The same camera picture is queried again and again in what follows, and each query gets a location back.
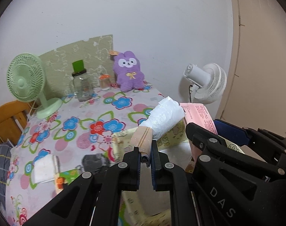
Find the pink printed packet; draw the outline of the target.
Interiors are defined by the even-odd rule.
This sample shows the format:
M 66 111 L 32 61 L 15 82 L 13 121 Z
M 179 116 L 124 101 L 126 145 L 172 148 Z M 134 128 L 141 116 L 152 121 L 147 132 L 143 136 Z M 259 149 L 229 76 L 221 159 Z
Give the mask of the pink printed packet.
M 185 125 L 193 122 L 216 135 L 218 134 L 213 119 L 211 118 L 208 109 L 203 104 L 180 103 L 180 106 L 185 111 Z M 196 159 L 202 152 L 197 147 L 195 147 L 190 140 L 188 142 L 190 144 L 192 158 L 185 171 L 187 173 L 193 173 Z

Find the green orange tissue pack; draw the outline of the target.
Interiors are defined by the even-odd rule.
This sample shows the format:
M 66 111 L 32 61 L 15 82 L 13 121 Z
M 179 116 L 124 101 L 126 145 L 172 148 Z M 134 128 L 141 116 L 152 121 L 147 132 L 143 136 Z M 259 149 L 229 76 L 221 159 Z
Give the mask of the green orange tissue pack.
M 59 191 L 63 190 L 64 186 L 72 183 L 80 174 L 79 169 L 71 169 L 56 173 L 54 176 L 55 189 Z

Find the grey drawstring pouch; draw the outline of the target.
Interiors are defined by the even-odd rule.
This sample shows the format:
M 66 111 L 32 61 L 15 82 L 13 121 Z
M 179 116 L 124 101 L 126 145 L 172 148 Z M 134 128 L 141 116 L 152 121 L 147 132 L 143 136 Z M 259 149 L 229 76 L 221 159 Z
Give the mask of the grey drawstring pouch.
M 85 155 L 82 159 L 84 171 L 89 171 L 92 174 L 103 173 L 110 167 L 110 161 L 101 153 L 93 155 Z

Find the yellow cartoon storage box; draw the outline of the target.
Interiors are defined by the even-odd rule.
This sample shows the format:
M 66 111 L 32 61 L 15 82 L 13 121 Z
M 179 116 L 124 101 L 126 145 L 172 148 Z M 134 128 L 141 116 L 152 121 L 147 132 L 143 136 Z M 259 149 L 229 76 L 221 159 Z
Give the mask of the yellow cartoon storage box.
M 231 142 L 231 138 L 226 138 L 226 134 L 223 134 L 224 123 L 222 120 L 216 119 L 213 121 L 213 125 L 218 131 L 219 136 L 225 138 L 227 141 L 227 147 L 234 147 L 235 151 L 241 152 L 237 144 Z M 155 215 L 147 215 L 144 211 L 144 207 L 136 192 L 139 189 L 140 184 L 140 168 L 141 168 L 141 155 L 139 151 L 133 150 L 136 146 L 135 139 L 141 138 L 142 132 L 137 132 L 138 127 L 131 128 L 125 131 L 120 131 L 112 134 L 112 148 L 113 154 L 116 159 L 116 164 L 122 169 L 121 163 L 126 163 L 127 167 L 123 167 L 125 172 L 121 172 L 121 198 L 123 199 L 123 206 L 119 213 L 119 222 L 122 223 L 124 216 L 129 216 L 132 225 L 171 225 L 170 209 L 163 210 Z M 185 123 L 181 120 L 176 124 L 168 133 L 164 134 L 162 138 L 157 141 L 158 151 L 166 149 L 176 150 L 176 146 L 184 145 L 189 147 L 189 141 L 185 137 Z

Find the white bag with beige band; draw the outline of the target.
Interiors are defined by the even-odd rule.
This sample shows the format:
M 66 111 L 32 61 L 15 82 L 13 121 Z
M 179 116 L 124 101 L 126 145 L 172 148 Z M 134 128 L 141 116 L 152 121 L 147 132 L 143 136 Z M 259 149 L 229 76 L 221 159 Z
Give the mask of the white bag with beige band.
M 139 148 L 147 159 L 151 156 L 153 141 L 157 141 L 184 118 L 184 110 L 169 96 L 162 99 L 131 137 L 131 145 Z

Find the white pad pack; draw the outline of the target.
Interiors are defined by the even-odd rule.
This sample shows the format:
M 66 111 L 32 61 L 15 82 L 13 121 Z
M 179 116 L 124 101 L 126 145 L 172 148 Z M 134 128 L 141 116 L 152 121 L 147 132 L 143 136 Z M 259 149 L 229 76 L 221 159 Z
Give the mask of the white pad pack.
M 48 154 L 34 162 L 34 183 L 47 183 L 53 181 L 58 173 L 57 156 Z

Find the beige door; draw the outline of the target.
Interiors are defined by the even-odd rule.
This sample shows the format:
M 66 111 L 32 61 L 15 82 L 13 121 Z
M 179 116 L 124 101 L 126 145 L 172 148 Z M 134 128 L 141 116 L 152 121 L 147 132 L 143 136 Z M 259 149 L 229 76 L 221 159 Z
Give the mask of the beige door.
M 286 13 L 277 0 L 231 0 L 233 48 L 217 116 L 286 137 Z

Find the white standing fan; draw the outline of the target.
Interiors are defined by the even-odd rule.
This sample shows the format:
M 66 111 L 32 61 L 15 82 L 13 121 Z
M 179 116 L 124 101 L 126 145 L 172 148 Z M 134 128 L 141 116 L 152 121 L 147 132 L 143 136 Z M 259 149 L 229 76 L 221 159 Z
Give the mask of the white standing fan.
M 189 100 L 191 103 L 212 104 L 224 93 L 227 84 L 225 71 L 215 63 L 206 64 L 202 68 L 189 64 L 184 77 L 191 82 Z

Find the floral tablecloth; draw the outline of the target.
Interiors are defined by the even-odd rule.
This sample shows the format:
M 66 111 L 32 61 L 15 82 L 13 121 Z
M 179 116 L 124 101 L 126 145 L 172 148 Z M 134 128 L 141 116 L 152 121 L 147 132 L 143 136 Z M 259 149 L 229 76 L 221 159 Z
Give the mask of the floral tablecloth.
M 88 101 L 70 94 L 53 115 L 31 118 L 11 151 L 5 196 L 8 223 L 22 225 L 57 194 L 53 181 L 34 183 L 36 160 L 55 155 L 61 172 L 81 173 L 83 157 L 101 153 L 113 165 L 112 134 L 137 127 L 163 97 L 150 83 L 126 93 L 117 87 L 95 89 Z

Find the grey plaid blanket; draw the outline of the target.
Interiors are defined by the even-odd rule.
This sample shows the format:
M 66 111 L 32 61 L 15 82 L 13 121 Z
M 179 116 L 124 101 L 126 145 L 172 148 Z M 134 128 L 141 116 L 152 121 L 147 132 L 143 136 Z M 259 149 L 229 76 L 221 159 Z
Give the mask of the grey plaid blanket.
M 6 216 L 5 210 L 5 192 L 7 183 L 7 174 L 11 160 L 11 148 L 9 143 L 0 144 L 0 212 Z

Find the purple bunny plush toy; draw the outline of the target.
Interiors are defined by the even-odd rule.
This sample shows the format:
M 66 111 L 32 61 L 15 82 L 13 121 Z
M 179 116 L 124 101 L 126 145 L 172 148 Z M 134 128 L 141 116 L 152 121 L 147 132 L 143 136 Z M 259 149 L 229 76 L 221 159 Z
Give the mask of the purple bunny plush toy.
M 144 88 L 144 74 L 140 69 L 140 61 L 132 51 L 114 56 L 113 71 L 122 92 Z

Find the cotton swab jar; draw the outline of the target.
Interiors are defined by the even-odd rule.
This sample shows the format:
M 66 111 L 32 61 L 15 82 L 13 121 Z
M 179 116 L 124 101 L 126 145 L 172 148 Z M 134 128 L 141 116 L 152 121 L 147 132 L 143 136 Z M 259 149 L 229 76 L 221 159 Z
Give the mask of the cotton swab jar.
M 111 87 L 110 76 L 107 74 L 102 74 L 99 77 L 101 90 L 108 90 Z

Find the glass mason jar mug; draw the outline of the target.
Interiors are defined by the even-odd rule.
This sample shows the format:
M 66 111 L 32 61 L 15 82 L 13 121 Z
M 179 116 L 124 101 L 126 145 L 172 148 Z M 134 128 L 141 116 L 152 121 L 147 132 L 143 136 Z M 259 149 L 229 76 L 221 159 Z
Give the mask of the glass mason jar mug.
M 84 67 L 83 60 L 72 63 L 73 72 L 70 81 L 70 90 L 74 93 L 80 102 L 88 101 L 92 98 L 93 87 L 90 76 Z

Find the green patterned cardboard panel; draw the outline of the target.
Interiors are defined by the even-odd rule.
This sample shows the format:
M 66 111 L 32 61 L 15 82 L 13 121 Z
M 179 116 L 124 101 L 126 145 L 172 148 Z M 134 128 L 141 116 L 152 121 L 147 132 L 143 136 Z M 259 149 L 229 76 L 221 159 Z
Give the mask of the green patterned cardboard panel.
M 111 83 L 115 83 L 113 60 L 109 54 L 111 50 L 113 36 L 103 35 L 73 42 L 40 55 L 46 75 L 46 97 L 61 98 L 70 94 L 72 64 L 78 60 L 83 60 L 93 87 L 100 85 L 100 75 L 109 75 Z

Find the green desk fan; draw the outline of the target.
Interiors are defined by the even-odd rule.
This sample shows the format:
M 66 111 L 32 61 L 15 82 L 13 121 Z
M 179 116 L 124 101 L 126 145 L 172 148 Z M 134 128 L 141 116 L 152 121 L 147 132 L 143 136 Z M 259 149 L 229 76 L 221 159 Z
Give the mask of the green desk fan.
M 40 101 L 41 105 L 36 113 L 38 119 L 53 115 L 62 105 L 60 98 L 46 99 L 43 63 L 33 54 L 23 53 L 14 57 L 7 69 L 6 82 L 9 91 L 18 101 Z

